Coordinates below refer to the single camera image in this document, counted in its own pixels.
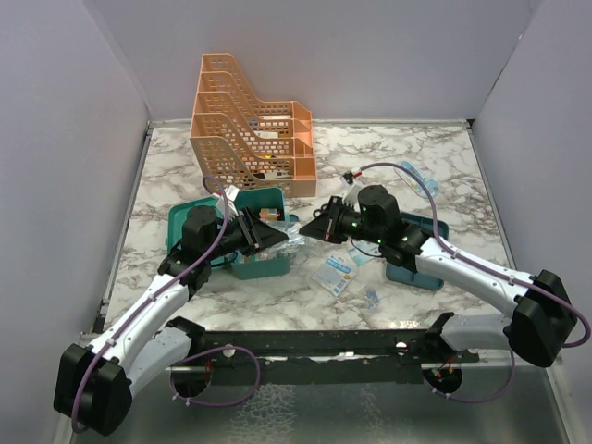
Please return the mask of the amber medicine bottle orange cap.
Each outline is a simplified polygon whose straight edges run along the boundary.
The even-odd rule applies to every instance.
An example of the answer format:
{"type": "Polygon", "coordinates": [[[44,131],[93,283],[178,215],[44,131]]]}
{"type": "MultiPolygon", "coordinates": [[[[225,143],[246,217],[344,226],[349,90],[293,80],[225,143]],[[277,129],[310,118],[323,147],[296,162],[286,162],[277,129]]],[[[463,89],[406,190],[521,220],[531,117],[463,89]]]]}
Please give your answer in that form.
{"type": "Polygon", "coordinates": [[[259,218],[266,223],[284,220],[282,211],[278,208],[261,208],[259,218]]]}

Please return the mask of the teal plastic medicine box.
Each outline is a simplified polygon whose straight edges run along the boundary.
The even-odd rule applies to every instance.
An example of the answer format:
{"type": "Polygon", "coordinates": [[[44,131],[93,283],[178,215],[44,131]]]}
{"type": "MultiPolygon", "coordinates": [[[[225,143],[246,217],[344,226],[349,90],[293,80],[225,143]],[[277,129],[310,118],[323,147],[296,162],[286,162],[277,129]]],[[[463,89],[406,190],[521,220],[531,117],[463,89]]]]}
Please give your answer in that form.
{"type": "MultiPolygon", "coordinates": [[[[188,213],[196,206],[213,206],[217,215],[222,218],[223,211],[216,208],[217,198],[205,197],[192,202],[180,203],[173,206],[167,217],[166,249],[170,252],[181,238],[182,226],[188,213]]],[[[249,207],[252,209],[271,208],[280,213],[280,220],[295,222],[298,217],[289,215],[284,207],[283,192],[280,188],[261,188],[239,191],[234,199],[237,209],[249,207]]],[[[258,253],[246,259],[240,253],[228,254],[225,258],[218,258],[211,262],[214,270],[225,269],[235,278],[250,280],[257,278],[271,278],[286,275],[290,271],[290,258],[286,253],[258,253]]]]}

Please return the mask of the clear bag of wipes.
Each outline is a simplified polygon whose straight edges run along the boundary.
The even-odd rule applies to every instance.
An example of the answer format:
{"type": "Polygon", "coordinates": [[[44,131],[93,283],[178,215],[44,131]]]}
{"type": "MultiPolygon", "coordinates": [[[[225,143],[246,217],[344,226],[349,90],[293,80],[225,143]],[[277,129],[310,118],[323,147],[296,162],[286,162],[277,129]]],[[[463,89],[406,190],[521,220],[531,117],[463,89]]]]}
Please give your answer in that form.
{"type": "Polygon", "coordinates": [[[269,221],[268,225],[283,234],[287,239],[265,249],[267,254],[289,254],[295,253],[306,244],[306,238],[300,233],[302,224],[300,221],[269,221]]]}

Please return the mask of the small clear blue packet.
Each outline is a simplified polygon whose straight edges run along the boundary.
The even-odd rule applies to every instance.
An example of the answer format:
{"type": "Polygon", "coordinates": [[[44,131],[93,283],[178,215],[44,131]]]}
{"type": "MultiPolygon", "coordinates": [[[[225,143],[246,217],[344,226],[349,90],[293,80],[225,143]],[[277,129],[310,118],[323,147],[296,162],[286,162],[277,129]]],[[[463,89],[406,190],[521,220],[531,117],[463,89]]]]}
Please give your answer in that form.
{"type": "Polygon", "coordinates": [[[364,289],[364,297],[366,299],[368,309],[374,309],[374,308],[378,307],[379,298],[378,298],[378,294],[376,293],[376,291],[374,289],[365,288],[364,289]]]}

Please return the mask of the black handled scissors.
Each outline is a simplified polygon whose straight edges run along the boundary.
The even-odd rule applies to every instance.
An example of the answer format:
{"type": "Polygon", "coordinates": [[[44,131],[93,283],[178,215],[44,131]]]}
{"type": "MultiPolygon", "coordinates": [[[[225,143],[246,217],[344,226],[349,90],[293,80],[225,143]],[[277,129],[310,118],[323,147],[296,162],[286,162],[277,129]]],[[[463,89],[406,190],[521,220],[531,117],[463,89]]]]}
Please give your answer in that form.
{"type": "Polygon", "coordinates": [[[313,212],[314,219],[322,218],[328,215],[328,205],[323,204],[321,207],[317,208],[313,212]]]}

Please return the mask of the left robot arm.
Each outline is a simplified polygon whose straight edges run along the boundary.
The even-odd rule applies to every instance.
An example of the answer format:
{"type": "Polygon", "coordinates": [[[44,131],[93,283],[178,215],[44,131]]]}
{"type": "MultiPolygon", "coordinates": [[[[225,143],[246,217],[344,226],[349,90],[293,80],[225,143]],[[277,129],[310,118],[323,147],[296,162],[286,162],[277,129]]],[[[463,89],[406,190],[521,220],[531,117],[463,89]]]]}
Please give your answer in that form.
{"type": "Polygon", "coordinates": [[[88,345],[72,343],[64,350],[54,409],[69,417],[76,433],[113,433],[156,374],[178,360],[191,365],[202,359],[204,342],[165,322],[207,282],[212,262],[233,252],[253,255],[288,238],[249,208],[220,218],[212,206],[193,207],[144,294],[88,345]]]}

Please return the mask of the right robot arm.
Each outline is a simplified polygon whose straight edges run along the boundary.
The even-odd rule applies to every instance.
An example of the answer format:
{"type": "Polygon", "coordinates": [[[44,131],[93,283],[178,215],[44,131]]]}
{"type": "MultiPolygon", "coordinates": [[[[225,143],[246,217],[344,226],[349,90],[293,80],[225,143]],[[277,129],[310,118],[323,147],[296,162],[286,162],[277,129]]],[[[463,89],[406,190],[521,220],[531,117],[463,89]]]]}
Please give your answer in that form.
{"type": "Polygon", "coordinates": [[[367,241],[390,264],[429,275],[467,291],[496,314],[458,315],[425,338],[426,354],[445,362],[465,349],[509,350],[549,367],[572,333],[576,316],[561,279],[490,263],[455,248],[433,229],[404,221],[396,198],[381,185],[362,188],[357,204],[333,196],[301,228],[303,236],[333,244],[367,241]]]}

